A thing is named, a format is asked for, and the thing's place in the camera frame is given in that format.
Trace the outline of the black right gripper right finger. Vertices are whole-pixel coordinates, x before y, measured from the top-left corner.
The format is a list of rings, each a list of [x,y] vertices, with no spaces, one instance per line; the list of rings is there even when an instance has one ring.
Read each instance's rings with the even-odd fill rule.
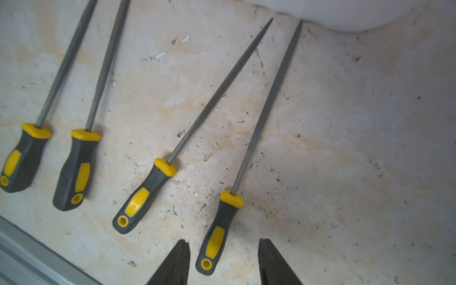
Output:
[[[262,285],[302,285],[270,239],[260,239],[258,262]]]

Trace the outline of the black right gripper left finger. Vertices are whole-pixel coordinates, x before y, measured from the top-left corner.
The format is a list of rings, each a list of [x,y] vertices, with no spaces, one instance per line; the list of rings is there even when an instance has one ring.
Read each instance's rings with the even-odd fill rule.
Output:
[[[180,239],[152,275],[147,285],[187,285],[190,257],[189,243]]]

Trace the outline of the white plastic storage box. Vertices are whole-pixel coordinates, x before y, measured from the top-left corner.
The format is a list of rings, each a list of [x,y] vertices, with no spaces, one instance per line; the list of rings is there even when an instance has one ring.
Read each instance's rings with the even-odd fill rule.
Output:
[[[358,32],[389,23],[418,7],[418,0],[252,0],[247,3],[317,23],[339,32]]]

